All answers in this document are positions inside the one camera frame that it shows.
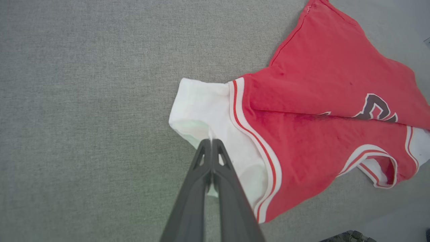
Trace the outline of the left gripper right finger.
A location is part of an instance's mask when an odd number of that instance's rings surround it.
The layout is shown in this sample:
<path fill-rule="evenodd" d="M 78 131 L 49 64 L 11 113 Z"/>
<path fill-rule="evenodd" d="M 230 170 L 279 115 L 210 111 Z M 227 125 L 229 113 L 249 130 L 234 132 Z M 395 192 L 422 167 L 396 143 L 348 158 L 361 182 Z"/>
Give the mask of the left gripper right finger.
<path fill-rule="evenodd" d="M 219 194 L 221 240 L 264 242 L 253 209 L 244 193 L 223 142 L 212 141 L 213 183 Z"/>

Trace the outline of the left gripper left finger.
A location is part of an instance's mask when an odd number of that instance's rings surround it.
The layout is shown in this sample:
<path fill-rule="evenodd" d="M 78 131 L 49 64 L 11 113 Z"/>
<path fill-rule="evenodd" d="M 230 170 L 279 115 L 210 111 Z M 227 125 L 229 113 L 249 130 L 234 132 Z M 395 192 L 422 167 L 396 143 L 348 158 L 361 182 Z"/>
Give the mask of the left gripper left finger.
<path fill-rule="evenodd" d="M 202 242 L 205 238 L 204 208 L 211 184 L 211 141 L 200 142 L 181 186 L 161 242 Z"/>

